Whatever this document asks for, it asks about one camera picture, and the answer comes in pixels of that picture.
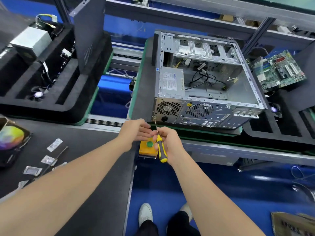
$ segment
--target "screwdriver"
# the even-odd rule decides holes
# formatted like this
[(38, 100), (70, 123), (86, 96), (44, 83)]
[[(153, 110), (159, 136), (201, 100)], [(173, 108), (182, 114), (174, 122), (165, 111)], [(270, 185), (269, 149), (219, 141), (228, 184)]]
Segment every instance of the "screwdriver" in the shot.
[(158, 133), (157, 136), (158, 136), (157, 137), (158, 154), (159, 154), (159, 157), (160, 157), (160, 161), (164, 163), (164, 162), (167, 162), (167, 154), (166, 154), (166, 151), (165, 151), (165, 148), (164, 148), (163, 139), (161, 138), (159, 133)]

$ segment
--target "white sneaker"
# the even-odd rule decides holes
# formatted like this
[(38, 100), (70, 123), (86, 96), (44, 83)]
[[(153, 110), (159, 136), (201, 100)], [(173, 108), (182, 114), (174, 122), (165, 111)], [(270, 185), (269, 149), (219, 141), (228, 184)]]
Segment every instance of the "white sneaker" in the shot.
[(185, 211), (187, 214), (188, 214), (188, 217), (189, 217), (189, 222), (191, 222), (193, 216), (192, 216), (192, 212), (189, 208), (189, 205), (188, 203), (184, 204), (179, 211)]
[(152, 208), (148, 203), (144, 203), (139, 210), (139, 227), (148, 219), (153, 222)]

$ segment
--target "hexagonal vent grille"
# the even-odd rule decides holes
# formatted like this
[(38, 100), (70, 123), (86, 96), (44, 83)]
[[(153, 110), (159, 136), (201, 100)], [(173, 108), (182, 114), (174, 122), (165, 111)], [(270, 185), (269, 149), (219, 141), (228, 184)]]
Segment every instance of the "hexagonal vent grille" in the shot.
[(179, 103), (173, 103), (173, 102), (161, 102), (157, 105), (157, 113), (163, 114), (163, 115), (178, 115), (180, 110), (180, 104)]
[(208, 103), (198, 103), (189, 107), (186, 115), (191, 118), (202, 118), (213, 112), (213, 107)]

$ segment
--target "open computer chassis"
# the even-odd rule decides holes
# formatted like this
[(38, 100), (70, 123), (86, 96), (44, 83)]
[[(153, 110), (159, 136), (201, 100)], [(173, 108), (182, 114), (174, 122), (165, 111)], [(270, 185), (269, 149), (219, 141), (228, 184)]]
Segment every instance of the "open computer chassis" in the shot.
[[(156, 66), (152, 121), (236, 129), (268, 108), (234, 40), (156, 31), (152, 54)], [(191, 60), (188, 66), (174, 67), (183, 59)], [(186, 90), (195, 65), (202, 63), (225, 89), (207, 84)]]

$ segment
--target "green circuit board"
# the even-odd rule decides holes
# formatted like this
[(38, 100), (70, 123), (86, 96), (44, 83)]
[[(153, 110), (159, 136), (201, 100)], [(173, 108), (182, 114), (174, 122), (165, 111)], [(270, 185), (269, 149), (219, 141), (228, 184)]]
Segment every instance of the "green circuit board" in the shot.
[(264, 92), (269, 92), (306, 79), (289, 51), (257, 61), (254, 71)]

